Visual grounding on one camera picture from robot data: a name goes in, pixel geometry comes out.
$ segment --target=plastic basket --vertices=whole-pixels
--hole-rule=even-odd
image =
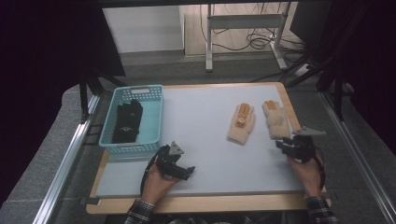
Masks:
[[[136,99],[143,106],[139,134],[134,143],[112,143],[117,120],[118,105],[129,104]],[[110,108],[99,140],[99,146],[113,155],[148,156],[160,148],[163,116],[163,86],[133,86],[114,90]]]

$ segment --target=sleeve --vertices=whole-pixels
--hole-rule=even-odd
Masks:
[[[340,223],[324,197],[307,198],[306,203],[308,207],[309,220],[312,224]]]
[[[128,211],[128,217],[124,224],[142,224],[149,222],[155,205],[143,200],[135,200]]]

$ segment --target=hand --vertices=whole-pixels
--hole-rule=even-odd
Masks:
[[[297,174],[300,181],[303,183],[306,196],[308,198],[321,196],[320,173],[317,163],[313,159],[306,163],[299,163],[291,157],[288,157],[288,161],[294,173]]]
[[[174,186],[179,179],[164,179],[156,164],[153,164],[148,171],[145,187],[143,188],[142,200],[147,203],[157,203]]]

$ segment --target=glove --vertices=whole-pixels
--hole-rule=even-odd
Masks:
[[[132,143],[139,134],[143,106],[133,99],[130,104],[118,105],[113,143]]]
[[[253,114],[253,106],[248,104],[238,105],[233,113],[231,128],[228,132],[228,139],[240,145],[244,145],[248,140],[248,135],[253,130],[256,116]]]
[[[262,104],[262,110],[267,117],[270,137],[272,139],[290,138],[288,115],[285,107],[279,107],[279,103],[275,101],[265,101]]]

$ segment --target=white wall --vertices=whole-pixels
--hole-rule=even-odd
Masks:
[[[179,6],[103,11],[119,53],[184,49]]]

